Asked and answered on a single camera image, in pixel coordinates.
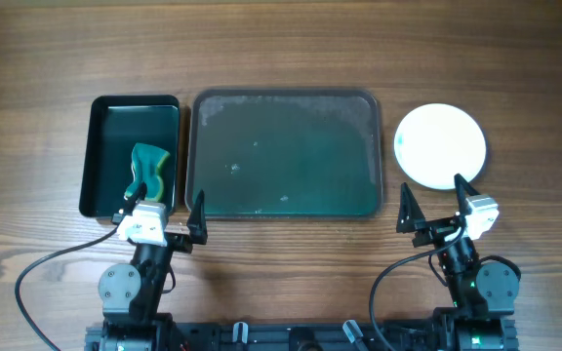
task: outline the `black tray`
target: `black tray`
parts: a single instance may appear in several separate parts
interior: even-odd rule
[[[173,96],[105,96],[91,107],[79,212],[111,217],[123,205],[125,189],[134,180],[132,150],[137,142],[170,152],[162,172],[162,203],[175,206],[179,150],[180,105]]]
[[[381,111],[357,89],[212,89],[192,106],[185,203],[209,217],[374,215]]]

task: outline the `rectangular tray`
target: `rectangular tray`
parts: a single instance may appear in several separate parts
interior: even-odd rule
[[[212,89],[192,106],[185,203],[219,218],[374,215],[381,112],[357,89]]]
[[[163,168],[162,203],[175,206],[180,105],[173,96],[104,96],[93,102],[79,212],[112,217],[123,206],[134,180],[132,150],[137,142],[155,145],[171,156]]]

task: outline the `wooden table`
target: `wooden table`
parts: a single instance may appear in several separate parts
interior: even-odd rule
[[[391,150],[400,120],[428,102],[461,107],[490,144],[473,184],[501,217],[477,243],[523,270],[515,318],[522,350],[562,350],[562,2],[443,1],[183,5],[0,11],[0,350],[46,349],[16,306],[33,260],[109,226],[77,210],[90,104],[104,94],[211,86],[357,86],[381,102],[384,210],[367,221],[210,223],[207,247],[175,255],[178,287],[160,310],[178,321],[368,320],[379,272],[415,254],[396,234]],[[452,193],[412,183],[429,218]],[[171,218],[187,217],[184,206]],[[60,347],[79,350],[101,321],[103,270],[131,258],[109,240],[29,274],[28,310]],[[426,261],[381,285],[380,318],[420,318],[450,304]]]

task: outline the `round plate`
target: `round plate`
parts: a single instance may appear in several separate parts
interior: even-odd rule
[[[394,137],[398,164],[416,182],[433,189],[455,188],[454,176],[472,181],[487,155],[478,124],[443,103],[420,106],[400,122]]]

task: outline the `teal sponge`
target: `teal sponge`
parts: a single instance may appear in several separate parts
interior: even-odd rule
[[[140,184],[146,184],[146,201],[160,202],[164,195],[164,181],[162,168],[171,154],[157,146],[137,143],[132,150],[132,172],[134,182],[125,190],[125,196],[130,197]]]

